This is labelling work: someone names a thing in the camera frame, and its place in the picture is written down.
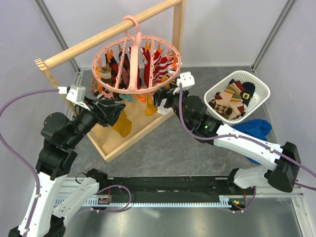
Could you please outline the mustard yellow sock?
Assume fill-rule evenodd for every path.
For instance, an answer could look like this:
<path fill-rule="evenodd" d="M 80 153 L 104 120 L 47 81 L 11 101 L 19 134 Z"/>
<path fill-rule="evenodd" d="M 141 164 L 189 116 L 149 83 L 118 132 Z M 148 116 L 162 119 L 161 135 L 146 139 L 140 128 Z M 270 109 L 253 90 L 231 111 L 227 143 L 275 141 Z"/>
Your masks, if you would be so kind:
<path fill-rule="evenodd" d="M 125 110 L 121 112 L 117 122 L 112 127 L 112 129 L 123 138 L 130 134 L 132 129 L 132 122 L 128 119 Z"/>

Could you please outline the wooden hanger rack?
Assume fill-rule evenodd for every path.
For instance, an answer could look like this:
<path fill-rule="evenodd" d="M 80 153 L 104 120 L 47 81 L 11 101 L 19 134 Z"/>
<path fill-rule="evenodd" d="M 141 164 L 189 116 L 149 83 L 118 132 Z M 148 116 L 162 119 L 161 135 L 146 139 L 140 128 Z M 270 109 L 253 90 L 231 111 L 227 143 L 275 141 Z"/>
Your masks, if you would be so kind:
<path fill-rule="evenodd" d="M 169 8 L 174 9 L 172 42 L 145 36 L 140 31 L 133 35 L 128 32 Z M 109 128 L 97 125 L 88 134 L 106 162 L 114 160 L 173 115 L 173 112 L 159 114 L 154 108 L 153 95 L 180 73 L 185 10 L 184 0 L 166 0 L 136 16 L 125 16 L 121 23 L 49 59 L 35 60 L 39 70 L 57 87 L 59 84 L 51 73 L 53 68 L 112 40 L 94 57 L 92 73 L 98 91 L 107 99 L 123 96 L 125 108 L 117 125 Z"/>

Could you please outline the pink round clip hanger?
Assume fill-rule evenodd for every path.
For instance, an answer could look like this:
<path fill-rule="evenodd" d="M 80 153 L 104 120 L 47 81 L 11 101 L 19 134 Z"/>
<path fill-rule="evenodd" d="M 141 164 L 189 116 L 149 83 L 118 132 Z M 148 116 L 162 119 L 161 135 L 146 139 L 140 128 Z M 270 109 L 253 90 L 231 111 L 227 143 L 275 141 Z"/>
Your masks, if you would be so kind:
<path fill-rule="evenodd" d="M 179 51 L 171 43 L 153 36 L 143 35 L 139 31 L 139 22 L 133 16 L 125 16 L 127 21 L 134 23 L 135 34 L 132 35 L 128 31 L 125 32 L 125 37 L 117 39 L 112 43 L 103 47 L 94 57 L 92 61 L 92 73 L 93 76 L 99 81 L 99 83 L 111 91 L 113 95 L 129 95 L 136 94 L 142 100 L 146 98 L 146 95 L 153 94 L 160 87 L 165 86 L 177 76 L 181 68 L 181 57 Z M 151 44 L 151 56 L 154 57 L 154 50 L 158 53 L 158 59 L 154 64 L 154 59 L 151 59 L 150 63 L 150 76 L 149 87 L 146 87 L 144 82 L 144 63 L 142 60 L 142 47 L 149 46 Z M 112 53 L 118 63 L 118 76 L 115 85 L 109 83 L 103 83 L 98 79 L 93 67 L 98 66 L 99 71 L 102 67 L 107 66 L 106 53 Z M 121 78 L 121 70 L 123 66 L 124 55 L 127 54 L 130 62 L 129 70 L 129 86 L 124 88 L 123 80 Z M 164 56 L 173 56 L 173 64 L 168 67 L 168 74 L 161 79 L 161 82 L 153 85 L 154 71 L 158 66 L 160 60 Z"/>

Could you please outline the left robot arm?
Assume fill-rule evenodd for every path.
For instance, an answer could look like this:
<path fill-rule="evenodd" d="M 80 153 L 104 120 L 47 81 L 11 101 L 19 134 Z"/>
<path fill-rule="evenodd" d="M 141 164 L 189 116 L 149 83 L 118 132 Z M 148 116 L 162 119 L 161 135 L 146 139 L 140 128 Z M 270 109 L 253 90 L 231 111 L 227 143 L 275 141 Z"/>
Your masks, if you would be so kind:
<path fill-rule="evenodd" d="M 43 148 L 36 164 L 37 181 L 34 201 L 23 222 L 9 231 L 10 237 L 62 237 L 70 220 L 95 193 L 108 190 L 107 174 L 92 169 L 79 187 L 59 206 L 55 202 L 59 190 L 77 157 L 75 147 L 96 125 L 114 125 L 123 114 L 125 104 L 113 99 L 91 100 L 77 117 L 68 119 L 63 113 L 50 114 L 43 123 Z"/>

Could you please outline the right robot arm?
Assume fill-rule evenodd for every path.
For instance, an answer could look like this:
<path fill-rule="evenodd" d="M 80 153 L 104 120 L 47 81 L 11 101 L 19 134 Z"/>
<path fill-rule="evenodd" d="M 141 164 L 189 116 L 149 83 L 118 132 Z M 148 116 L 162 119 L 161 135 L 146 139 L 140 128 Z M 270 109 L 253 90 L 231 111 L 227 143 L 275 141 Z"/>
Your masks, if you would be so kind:
<path fill-rule="evenodd" d="M 198 96 L 179 87 L 159 89 L 154 93 L 154 104 L 171 108 L 186 131 L 201 143 L 232 150 L 259 163 L 253 168 L 233 169 L 226 182 L 229 193 L 263 185 L 285 193 L 293 191 L 301 163 L 293 143 L 270 143 L 237 131 L 209 115 Z"/>

